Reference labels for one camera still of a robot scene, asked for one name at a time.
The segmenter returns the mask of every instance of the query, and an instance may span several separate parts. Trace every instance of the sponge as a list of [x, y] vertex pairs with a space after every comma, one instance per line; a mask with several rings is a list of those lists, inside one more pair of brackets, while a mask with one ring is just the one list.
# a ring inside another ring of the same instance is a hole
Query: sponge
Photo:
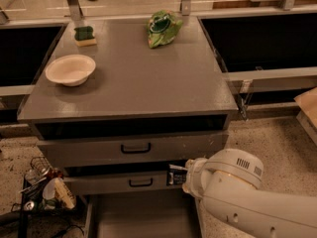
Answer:
[[93, 35], [91, 26], [75, 28], [75, 42], [79, 47], [96, 45], [97, 41]]

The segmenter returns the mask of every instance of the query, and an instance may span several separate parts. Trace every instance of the drawer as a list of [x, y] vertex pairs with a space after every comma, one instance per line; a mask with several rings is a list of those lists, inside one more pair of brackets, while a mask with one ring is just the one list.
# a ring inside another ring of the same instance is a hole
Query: drawer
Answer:
[[227, 131], [125, 138], [39, 141], [54, 167], [85, 167], [208, 157], [224, 148]]
[[85, 238], [200, 238], [196, 201], [181, 189], [89, 197]]
[[65, 182], [71, 192], [76, 195], [147, 191], [180, 187], [180, 185], [167, 185], [167, 171], [65, 178]]

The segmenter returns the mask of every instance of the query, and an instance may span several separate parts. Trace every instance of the floor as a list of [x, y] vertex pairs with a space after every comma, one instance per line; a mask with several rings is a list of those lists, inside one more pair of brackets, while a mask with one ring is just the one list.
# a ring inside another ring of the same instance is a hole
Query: floor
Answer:
[[[296, 119], [297, 108], [275, 110], [250, 109], [248, 121], [233, 120], [229, 128], [227, 148], [238, 148], [259, 157], [264, 163], [263, 190], [317, 196], [317, 147]], [[30, 161], [41, 152], [37, 138], [26, 125], [0, 127], [0, 215], [19, 203], [24, 173]], [[253, 237], [236, 230], [200, 207], [206, 238]], [[46, 216], [29, 220], [28, 237], [53, 237], [72, 224], [82, 226], [82, 215]], [[17, 237], [18, 222], [0, 227], [0, 237]], [[72, 227], [63, 237], [81, 237]]]

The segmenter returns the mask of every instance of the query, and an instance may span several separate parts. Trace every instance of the speckled floor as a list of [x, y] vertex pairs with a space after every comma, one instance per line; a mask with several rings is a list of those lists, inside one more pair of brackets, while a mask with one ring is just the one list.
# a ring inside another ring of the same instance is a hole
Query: speckled floor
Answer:
[[[270, 117], [254, 113], [249, 121], [234, 120], [229, 128], [227, 148], [238, 148], [259, 157], [264, 163], [263, 190], [317, 196], [317, 147], [296, 120], [295, 112]], [[20, 202], [20, 189], [32, 157], [40, 156], [37, 139], [24, 125], [0, 127], [0, 214]], [[206, 238], [253, 237], [213, 218], [201, 208]], [[72, 221], [82, 224], [81, 216], [35, 218], [28, 237], [52, 237]], [[0, 227], [0, 237], [17, 237], [18, 224]], [[81, 237], [73, 228], [63, 237]]]

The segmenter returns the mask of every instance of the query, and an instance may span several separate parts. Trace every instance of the white bowl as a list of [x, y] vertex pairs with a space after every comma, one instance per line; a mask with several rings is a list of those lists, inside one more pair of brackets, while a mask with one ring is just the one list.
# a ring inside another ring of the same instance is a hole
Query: white bowl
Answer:
[[49, 81], [66, 86], [77, 86], [85, 82], [94, 71], [96, 62], [83, 55], [70, 55], [55, 59], [46, 69]]

